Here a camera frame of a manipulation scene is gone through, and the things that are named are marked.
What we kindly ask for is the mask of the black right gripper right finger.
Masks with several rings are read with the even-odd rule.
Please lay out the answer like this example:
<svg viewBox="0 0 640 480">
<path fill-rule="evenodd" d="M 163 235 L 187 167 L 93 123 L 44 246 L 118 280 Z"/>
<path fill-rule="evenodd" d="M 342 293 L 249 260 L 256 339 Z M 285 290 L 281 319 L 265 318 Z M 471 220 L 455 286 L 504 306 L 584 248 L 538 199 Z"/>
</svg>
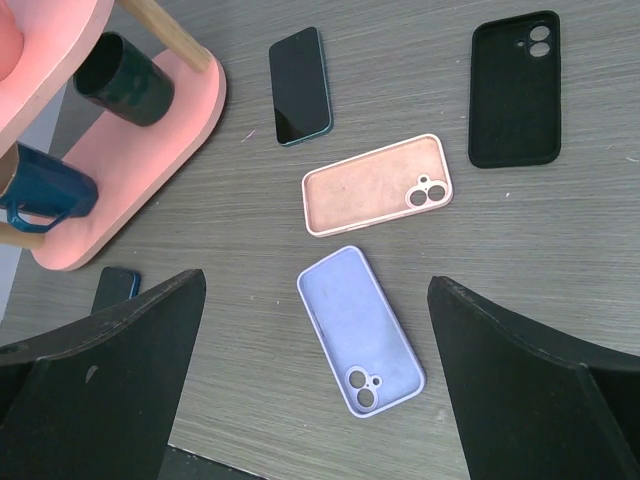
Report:
<svg viewBox="0 0 640 480">
<path fill-rule="evenodd" d="M 639 359 L 444 276 L 427 303 L 473 479 L 636 479 Z"/>
</svg>

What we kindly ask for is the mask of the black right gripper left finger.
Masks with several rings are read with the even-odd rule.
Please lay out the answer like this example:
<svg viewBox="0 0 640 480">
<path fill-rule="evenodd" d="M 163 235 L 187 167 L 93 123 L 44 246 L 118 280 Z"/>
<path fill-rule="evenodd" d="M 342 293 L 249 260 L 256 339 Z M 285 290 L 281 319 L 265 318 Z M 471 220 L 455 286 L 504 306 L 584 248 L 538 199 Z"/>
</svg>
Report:
<svg viewBox="0 0 640 480">
<path fill-rule="evenodd" d="M 199 269 L 1 349 L 5 479 L 159 475 L 206 299 Z"/>
</svg>

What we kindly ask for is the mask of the blue-edged black phone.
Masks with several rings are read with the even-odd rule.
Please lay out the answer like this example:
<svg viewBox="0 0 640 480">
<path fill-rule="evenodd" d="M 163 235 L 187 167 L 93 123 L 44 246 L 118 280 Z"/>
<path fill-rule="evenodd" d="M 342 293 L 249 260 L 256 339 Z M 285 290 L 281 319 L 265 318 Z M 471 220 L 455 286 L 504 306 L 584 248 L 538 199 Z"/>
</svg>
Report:
<svg viewBox="0 0 640 480">
<path fill-rule="evenodd" d="M 91 313 L 97 313 L 121 302 L 125 302 L 139 292 L 141 275 L 133 270 L 120 267 L 105 267 L 100 275 Z"/>
</svg>

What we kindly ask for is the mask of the lilac phone case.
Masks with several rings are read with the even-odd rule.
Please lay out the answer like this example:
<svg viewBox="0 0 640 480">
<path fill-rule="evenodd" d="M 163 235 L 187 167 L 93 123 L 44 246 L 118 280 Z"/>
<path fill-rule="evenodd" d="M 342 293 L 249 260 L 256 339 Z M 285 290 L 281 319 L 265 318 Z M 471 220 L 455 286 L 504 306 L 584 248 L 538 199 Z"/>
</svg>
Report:
<svg viewBox="0 0 640 480">
<path fill-rule="evenodd" d="M 426 375 L 363 252 L 344 246 L 297 289 L 350 412 L 368 418 L 418 395 Z"/>
</svg>

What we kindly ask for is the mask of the pink phone case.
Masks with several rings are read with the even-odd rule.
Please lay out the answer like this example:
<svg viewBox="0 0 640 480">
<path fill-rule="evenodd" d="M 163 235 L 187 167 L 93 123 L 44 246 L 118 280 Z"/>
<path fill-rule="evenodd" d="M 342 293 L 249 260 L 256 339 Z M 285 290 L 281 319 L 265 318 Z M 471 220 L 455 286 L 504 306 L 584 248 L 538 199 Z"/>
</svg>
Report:
<svg viewBox="0 0 640 480">
<path fill-rule="evenodd" d="M 433 134 L 312 170 L 301 187 L 306 229 L 319 238 L 433 211 L 454 193 L 442 143 Z"/>
</svg>

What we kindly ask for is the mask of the teal-edged black phone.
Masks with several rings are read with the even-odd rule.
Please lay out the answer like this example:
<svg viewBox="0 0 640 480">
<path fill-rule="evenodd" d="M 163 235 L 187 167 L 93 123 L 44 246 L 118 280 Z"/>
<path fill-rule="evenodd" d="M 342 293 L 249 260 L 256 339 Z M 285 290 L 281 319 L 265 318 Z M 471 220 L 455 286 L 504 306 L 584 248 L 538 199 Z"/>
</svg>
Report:
<svg viewBox="0 0 640 480">
<path fill-rule="evenodd" d="M 269 48 L 277 142 L 292 146 L 333 127 L 320 32 L 310 26 Z"/>
</svg>

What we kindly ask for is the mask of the blue mug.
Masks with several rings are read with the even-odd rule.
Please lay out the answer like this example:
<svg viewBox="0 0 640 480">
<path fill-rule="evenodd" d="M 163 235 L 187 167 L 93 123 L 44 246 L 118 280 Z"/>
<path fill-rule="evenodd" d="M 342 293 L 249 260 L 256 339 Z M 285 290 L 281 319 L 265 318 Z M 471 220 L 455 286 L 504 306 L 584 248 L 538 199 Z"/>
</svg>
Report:
<svg viewBox="0 0 640 480">
<path fill-rule="evenodd" d="M 21 232 L 43 234 L 85 217 L 98 199 L 91 177 L 47 153 L 17 142 L 1 158 L 1 208 Z"/>
</svg>

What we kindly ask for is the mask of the dark green cup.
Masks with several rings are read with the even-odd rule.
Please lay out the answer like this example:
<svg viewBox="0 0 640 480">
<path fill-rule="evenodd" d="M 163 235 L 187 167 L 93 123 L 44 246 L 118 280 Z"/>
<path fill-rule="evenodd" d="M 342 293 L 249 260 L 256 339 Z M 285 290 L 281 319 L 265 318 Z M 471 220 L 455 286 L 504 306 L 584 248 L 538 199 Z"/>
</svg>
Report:
<svg viewBox="0 0 640 480">
<path fill-rule="evenodd" d="M 135 125 L 161 120 L 175 94 L 171 78 L 117 32 L 105 32 L 73 75 L 84 99 Z"/>
</svg>

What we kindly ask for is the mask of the pink three-tier shelf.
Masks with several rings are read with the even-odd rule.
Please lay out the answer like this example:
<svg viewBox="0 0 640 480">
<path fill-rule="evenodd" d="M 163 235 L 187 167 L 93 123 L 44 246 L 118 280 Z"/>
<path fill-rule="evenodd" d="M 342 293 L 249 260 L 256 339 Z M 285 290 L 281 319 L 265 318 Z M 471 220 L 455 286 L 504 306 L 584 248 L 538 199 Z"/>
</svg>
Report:
<svg viewBox="0 0 640 480">
<path fill-rule="evenodd" d="M 4 1 L 1 55 L 11 71 L 1 82 L 1 163 L 17 153 L 19 137 L 80 67 L 103 33 L 112 1 Z M 92 259 L 196 152 L 225 104 L 220 62 L 157 2 L 124 1 L 164 45 L 154 63 L 173 81 L 166 115 L 148 127 L 105 112 L 64 156 L 91 176 L 99 199 L 83 218 L 49 232 L 23 233 L 3 223 L 1 241 L 28 249 L 49 270 L 75 270 Z"/>
</svg>

